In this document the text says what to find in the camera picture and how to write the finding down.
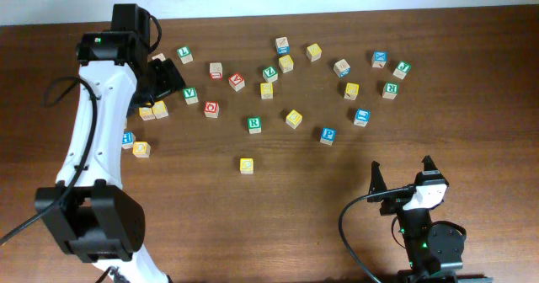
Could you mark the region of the green V wooden block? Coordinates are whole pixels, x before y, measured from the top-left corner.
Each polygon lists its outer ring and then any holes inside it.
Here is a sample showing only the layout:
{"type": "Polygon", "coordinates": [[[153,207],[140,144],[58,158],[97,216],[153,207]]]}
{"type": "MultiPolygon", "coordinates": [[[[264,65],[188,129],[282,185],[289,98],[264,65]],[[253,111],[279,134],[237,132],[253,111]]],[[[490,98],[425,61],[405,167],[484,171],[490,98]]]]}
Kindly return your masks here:
{"type": "Polygon", "coordinates": [[[198,94],[195,87],[184,88],[183,96],[186,104],[196,104],[199,102],[198,94]]]}

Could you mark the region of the blue P wooden block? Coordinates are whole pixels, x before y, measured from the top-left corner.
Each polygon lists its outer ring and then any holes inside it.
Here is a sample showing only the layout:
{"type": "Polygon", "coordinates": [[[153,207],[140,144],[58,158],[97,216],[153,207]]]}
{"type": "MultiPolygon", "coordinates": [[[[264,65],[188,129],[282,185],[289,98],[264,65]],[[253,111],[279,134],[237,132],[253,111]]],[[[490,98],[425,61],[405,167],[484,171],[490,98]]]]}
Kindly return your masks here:
{"type": "Polygon", "coordinates": [[[322,129],[320,142],[325,145],[332,146],[336,137],[336,130],[324,127],[322,129]]]}

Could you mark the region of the green R wooden block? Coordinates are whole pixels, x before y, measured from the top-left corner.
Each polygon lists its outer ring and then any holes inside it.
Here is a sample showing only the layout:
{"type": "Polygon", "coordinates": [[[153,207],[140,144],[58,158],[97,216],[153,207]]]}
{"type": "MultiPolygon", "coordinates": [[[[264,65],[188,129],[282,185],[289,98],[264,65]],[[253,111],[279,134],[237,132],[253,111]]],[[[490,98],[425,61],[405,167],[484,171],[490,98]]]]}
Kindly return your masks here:
{"type": "Polygon", "coordinates": [[[260,117],[248,118],[248,132],[250,134],[258,134],[262,132],[262,122],[260,117]]]}

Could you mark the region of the yellow C wooden block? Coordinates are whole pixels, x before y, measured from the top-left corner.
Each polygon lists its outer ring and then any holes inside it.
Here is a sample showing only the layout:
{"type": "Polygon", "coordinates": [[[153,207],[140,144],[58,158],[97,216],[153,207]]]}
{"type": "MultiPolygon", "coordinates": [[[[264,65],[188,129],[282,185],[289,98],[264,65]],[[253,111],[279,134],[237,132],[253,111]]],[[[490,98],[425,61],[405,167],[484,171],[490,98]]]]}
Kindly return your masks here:
{"type": "Polygon", "coordinates": [[[239,169],[241,174],[252,174],[254,168],[254,162],[252,158],[241,158],[239,163],[239,169]]]}

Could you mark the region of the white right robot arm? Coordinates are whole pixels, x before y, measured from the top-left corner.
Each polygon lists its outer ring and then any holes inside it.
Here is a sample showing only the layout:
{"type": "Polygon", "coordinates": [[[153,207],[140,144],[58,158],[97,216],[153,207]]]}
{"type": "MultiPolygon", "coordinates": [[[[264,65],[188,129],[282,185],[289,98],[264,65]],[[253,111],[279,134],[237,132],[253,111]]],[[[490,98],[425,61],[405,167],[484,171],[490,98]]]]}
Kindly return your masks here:
{"type": "Polygon", "coordinates": [[[409,270],[397,273],[398,282],[492,282],[484,275],[459,276],[467,231],[453,222],[431,219],[430,212],[444,201],[449,182],[430,156],[412,184],[388,189],[380,164],[371,163],[370,203],[381,204],[380,214],[395,216],[403,237],[409,270]]]}

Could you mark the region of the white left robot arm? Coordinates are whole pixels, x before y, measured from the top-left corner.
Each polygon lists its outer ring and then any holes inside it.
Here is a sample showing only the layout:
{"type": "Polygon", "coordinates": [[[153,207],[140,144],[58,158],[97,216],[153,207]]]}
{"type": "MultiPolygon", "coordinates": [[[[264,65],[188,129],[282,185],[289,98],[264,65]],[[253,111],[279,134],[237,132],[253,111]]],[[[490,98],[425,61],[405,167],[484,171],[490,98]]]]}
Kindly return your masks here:
{"type": "Polygon", "coordinates": [[[150,60],[158,21],[134,3],[113,7],[111,26],[77,45],[80,89],[72,139],[53,187],[39,188],[35,209],[64,254],[93,264],[115,282],[168,282],[144,247],[145,215],[122,189],[125,120],[185,82],[171,60],[150,60]]]}

